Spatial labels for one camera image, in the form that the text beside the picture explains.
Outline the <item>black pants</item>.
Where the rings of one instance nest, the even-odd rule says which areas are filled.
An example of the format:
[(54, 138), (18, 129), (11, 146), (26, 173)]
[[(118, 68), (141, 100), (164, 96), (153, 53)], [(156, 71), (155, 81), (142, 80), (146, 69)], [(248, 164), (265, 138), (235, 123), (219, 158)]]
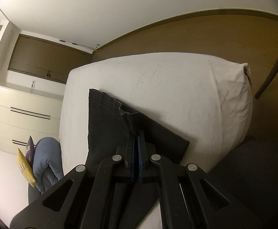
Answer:
[[(94, 166), (116, 154), (128, 134), (143, 134), (149, 156), (158, 154), (179, 164), (189, 141), (145, 114), (99, 90), (90, 89), (88, 102), (88, 156), (86, 166)], [(116, 185), (110, 228), (137, 228), (158, 199), (156, 172), (150, 182), (127, 178)]]

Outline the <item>blue folded duvet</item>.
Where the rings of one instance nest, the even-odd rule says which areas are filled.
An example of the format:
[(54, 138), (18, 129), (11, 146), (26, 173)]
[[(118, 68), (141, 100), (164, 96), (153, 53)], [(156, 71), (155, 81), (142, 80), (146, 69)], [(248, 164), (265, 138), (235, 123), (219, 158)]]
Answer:
[(48, 191), (64, 177), (59, 141), (45, 137), (37, 142), (32, 170), (40, 193)]

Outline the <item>purple cushion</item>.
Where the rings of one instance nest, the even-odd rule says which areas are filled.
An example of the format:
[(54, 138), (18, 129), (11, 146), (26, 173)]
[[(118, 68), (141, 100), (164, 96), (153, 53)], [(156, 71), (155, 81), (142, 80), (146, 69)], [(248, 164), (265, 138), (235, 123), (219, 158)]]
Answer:
[(29, 165), (32, 167), (34, 162), (34, 155), (35, 155), (35, 145), (31, 136), (29, 136), (26, 150), (25, 150), (25, 158)]

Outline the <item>grey headboard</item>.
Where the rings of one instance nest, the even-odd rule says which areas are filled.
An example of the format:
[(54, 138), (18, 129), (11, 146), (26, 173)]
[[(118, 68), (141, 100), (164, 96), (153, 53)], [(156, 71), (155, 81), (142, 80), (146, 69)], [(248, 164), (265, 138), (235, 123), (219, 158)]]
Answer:
[(41, 192), (38, 190), (37, 187), (32, 187), (28, 184), (28, 203), (33, 203), (36, 199), (41, 196)]

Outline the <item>yellow cushion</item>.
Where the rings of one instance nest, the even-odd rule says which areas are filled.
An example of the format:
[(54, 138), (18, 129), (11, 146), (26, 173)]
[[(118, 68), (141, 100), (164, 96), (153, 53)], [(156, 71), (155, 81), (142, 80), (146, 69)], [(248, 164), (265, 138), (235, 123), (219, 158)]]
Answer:
[(36, 180), (33, 175), (32, 168), (19, 148), (16, 152), (16, 157), (18, 169), (20, 170), (26, 181), (34, 188), (36, 186)]

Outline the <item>cream wardrobe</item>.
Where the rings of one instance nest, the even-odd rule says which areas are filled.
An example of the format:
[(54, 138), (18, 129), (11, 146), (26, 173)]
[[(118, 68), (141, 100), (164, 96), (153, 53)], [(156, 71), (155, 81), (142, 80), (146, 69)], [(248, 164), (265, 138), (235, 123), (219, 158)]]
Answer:
[(0, 84), (0, 150), (16, 154), (25, 151), (28, 139), (59, 139), (63, 96), (22, 87)]

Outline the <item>brown door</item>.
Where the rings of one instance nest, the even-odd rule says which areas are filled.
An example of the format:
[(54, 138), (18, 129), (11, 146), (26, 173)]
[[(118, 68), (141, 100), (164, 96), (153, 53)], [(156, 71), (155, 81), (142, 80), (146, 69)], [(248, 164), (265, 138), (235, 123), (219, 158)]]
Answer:
[(71, 70), (89, 64), (91, 61), (90, 53), (20, 34), (8, 69), (65, 84)]

